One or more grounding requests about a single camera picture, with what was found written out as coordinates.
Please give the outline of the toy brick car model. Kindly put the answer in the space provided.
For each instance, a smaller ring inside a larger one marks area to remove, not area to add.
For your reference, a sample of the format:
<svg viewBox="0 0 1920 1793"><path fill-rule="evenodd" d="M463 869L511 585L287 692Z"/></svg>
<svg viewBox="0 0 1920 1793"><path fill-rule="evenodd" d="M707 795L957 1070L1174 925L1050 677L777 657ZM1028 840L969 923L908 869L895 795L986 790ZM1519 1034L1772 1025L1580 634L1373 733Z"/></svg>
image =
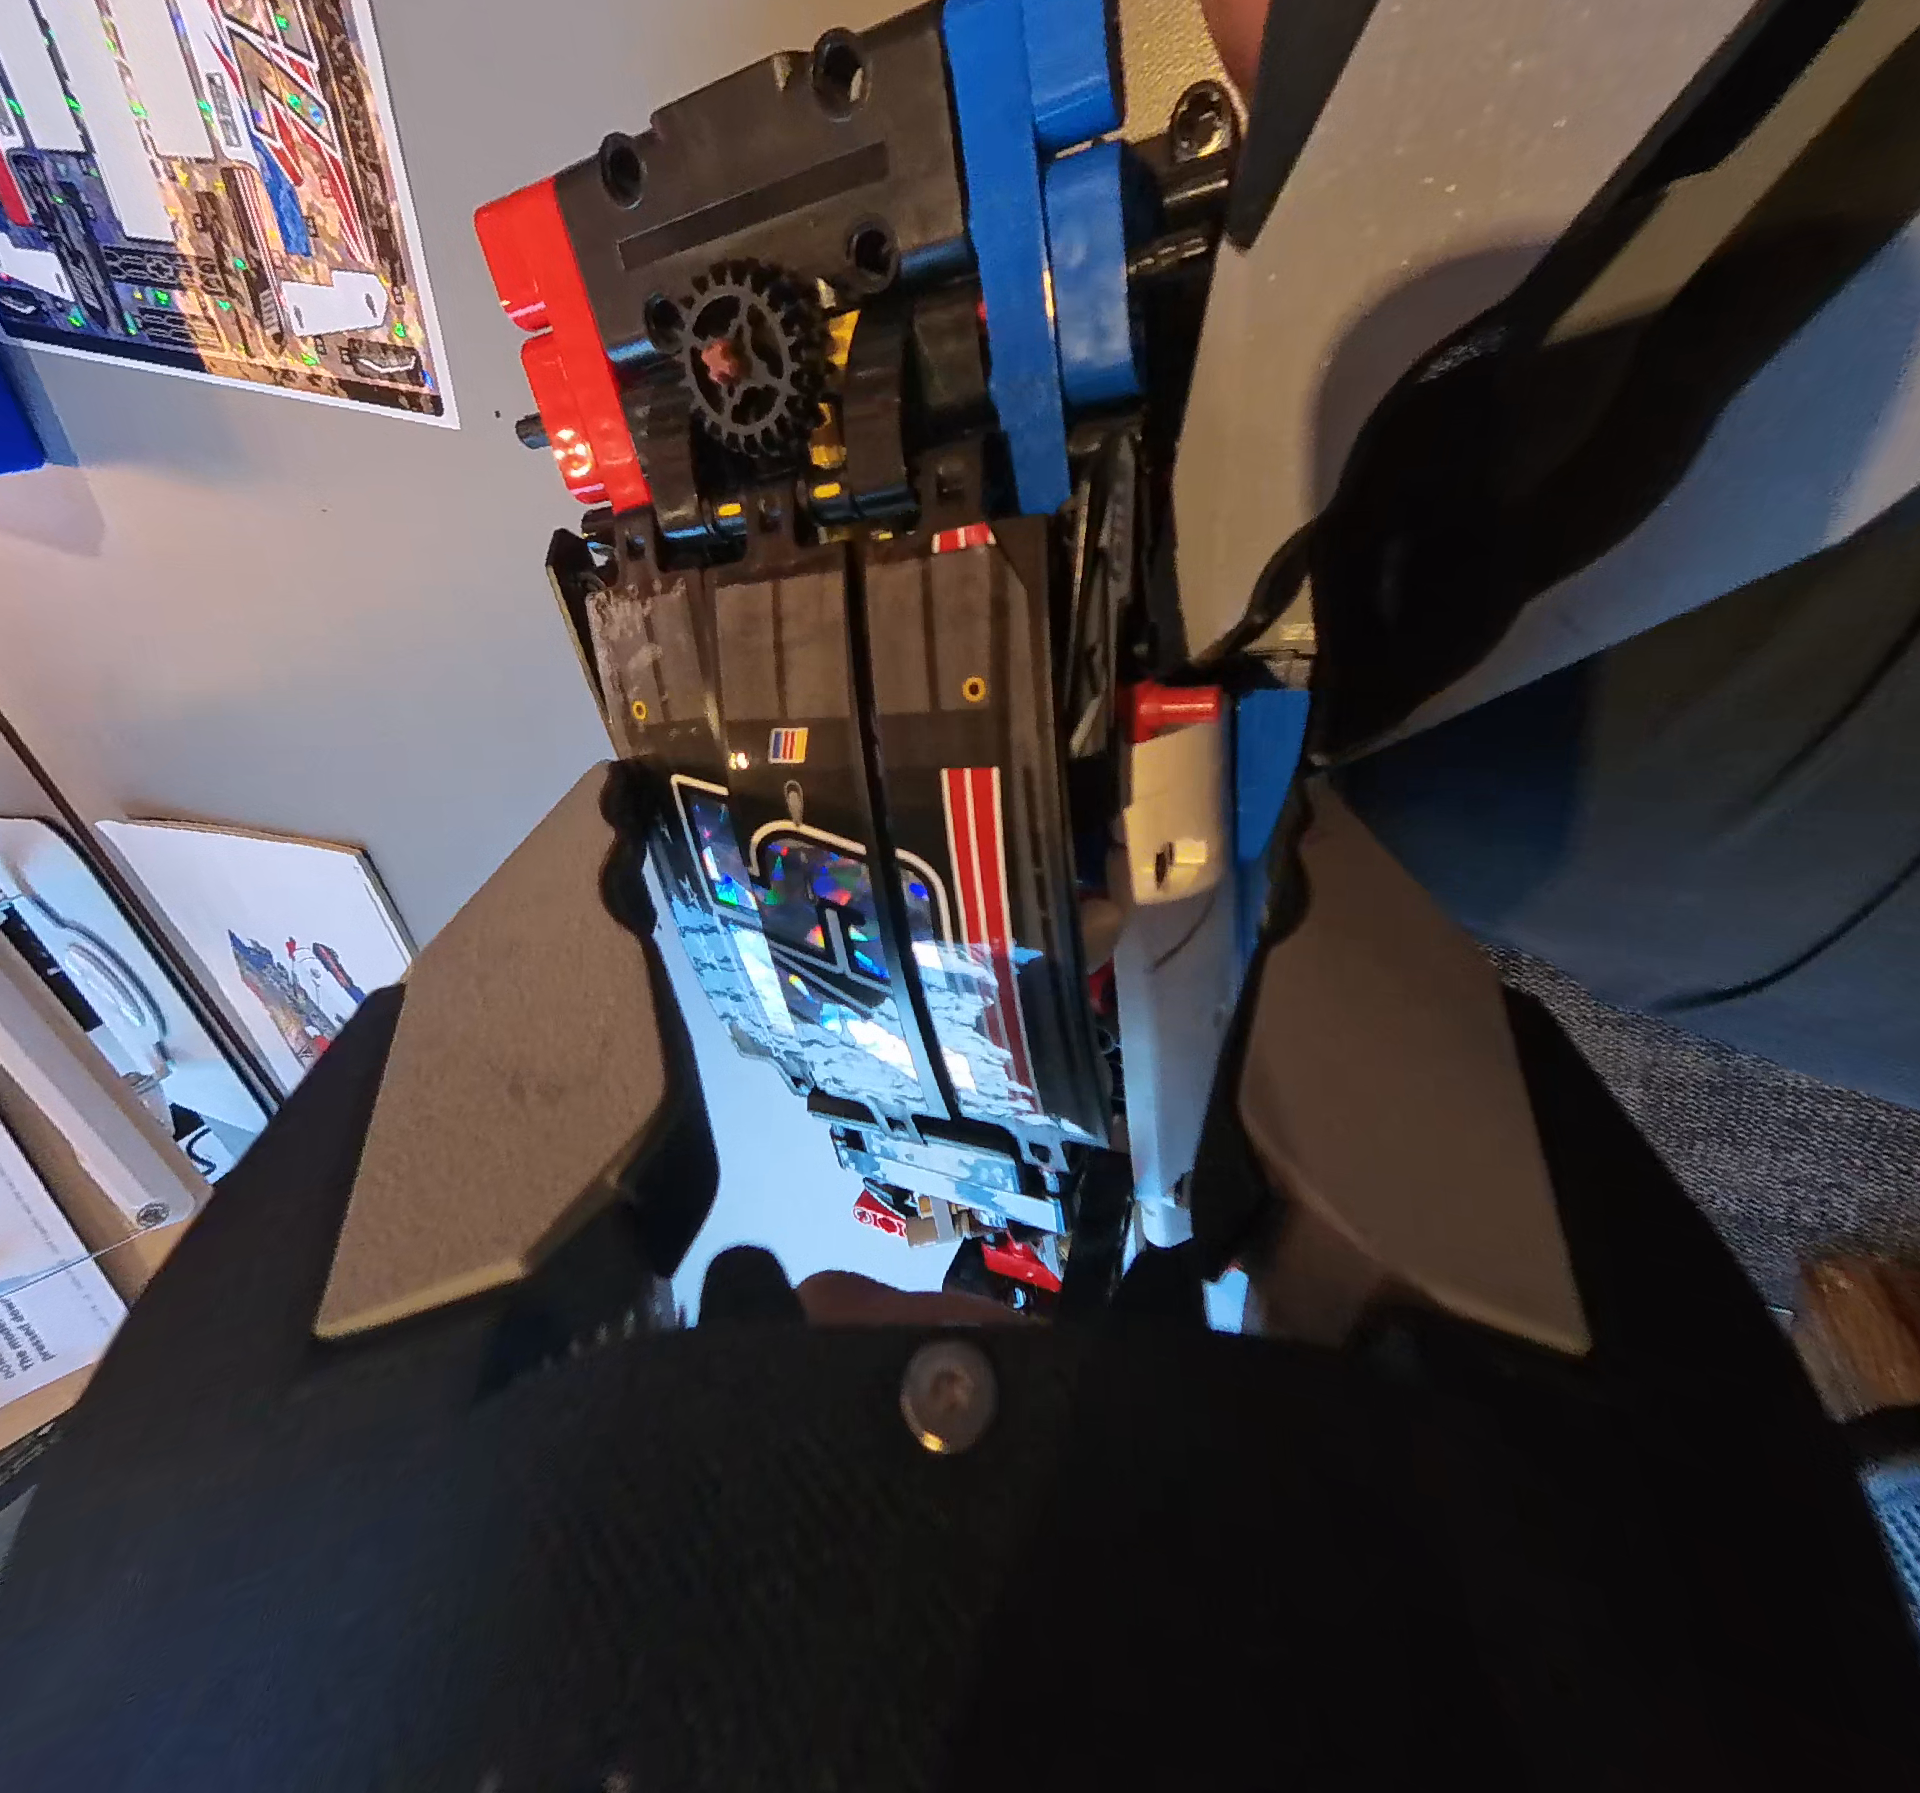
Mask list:
<svg viewBox="0 0 1920 1793"><path fill-rule="evenodd" d="M1237 169L1126 138L1117 0L924 0L476 209L543 575L711 1017L855 1221L1044 1317L1191 1237L1256 959L1170 472Z"/></svg>

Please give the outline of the person's grey pants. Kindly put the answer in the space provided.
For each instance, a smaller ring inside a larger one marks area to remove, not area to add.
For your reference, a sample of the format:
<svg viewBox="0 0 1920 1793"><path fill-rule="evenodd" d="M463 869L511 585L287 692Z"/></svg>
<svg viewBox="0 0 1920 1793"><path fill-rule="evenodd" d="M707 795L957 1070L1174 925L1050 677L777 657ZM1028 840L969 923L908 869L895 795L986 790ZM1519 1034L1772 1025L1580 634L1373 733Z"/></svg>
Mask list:
<svg viewBox="0 0 1920 1793"><path fill-rule="evenodd" d="M1704 607L1333 774L1479 937L1917 1109L1917 607Z"/></svg>

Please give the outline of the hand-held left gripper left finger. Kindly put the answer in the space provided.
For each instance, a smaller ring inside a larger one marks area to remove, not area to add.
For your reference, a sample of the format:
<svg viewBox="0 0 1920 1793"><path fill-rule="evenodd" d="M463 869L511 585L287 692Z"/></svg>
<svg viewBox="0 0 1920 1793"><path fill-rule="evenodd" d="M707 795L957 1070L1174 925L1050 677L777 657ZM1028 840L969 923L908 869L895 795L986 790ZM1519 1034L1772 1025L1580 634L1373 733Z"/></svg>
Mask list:
<svg viewBox="0 0 1920 1793"><path fill-rule="evenodd" d="M635 774L592 766L405 966L315 1343L687 1260L719 1143L640 849Z"/></svg>

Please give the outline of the shiny sticker sheet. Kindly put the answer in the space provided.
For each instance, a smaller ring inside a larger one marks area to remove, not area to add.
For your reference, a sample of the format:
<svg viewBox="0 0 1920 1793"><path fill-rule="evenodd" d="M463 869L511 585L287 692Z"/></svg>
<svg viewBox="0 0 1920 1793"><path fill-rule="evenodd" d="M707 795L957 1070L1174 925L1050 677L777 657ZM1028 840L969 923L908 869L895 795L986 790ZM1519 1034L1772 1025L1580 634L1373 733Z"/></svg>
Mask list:
<svg viewBox="0 0 1920 1793"><path fill-rule="evenodd" d="M373 0L0 0L14 341L459 423Z"/></svg>

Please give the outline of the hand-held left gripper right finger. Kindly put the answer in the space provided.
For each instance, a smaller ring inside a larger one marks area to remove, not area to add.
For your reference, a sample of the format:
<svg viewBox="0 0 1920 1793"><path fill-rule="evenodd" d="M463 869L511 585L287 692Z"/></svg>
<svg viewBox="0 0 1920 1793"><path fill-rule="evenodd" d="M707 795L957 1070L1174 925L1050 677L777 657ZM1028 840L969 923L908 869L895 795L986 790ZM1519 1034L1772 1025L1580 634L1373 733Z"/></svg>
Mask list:
<svg viewBox="0 0 1920 1793"><path fill-rule="evenodd" d="M1191 1237L1251 1332L1348 1345L1423 1308L1592 1345L1504 980L1325 781L1271 832L1212 1135Z"/></svg>

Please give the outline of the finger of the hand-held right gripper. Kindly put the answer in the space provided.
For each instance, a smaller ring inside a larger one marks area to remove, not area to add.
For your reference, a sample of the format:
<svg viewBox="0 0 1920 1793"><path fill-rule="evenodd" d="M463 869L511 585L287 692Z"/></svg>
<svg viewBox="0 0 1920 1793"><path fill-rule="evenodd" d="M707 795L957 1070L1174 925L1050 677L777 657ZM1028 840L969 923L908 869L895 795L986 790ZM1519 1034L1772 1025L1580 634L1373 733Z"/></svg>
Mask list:
<svg viewBox="0 0 1920 1793"><path fill-rule="evenodd" d="M1600 442L1620 538L1532 594L1504 657L1620 646L1917 518L1917 169L1804 169L1756 225Z"/></svg>
<svg viewBox="0 0 1920 1793"><path fill-rule="evenodd" d="M1761 0L1379 0L1256 244L1222 244L1174 464L1212 646L1389 389L1491 313Z"/></svg>

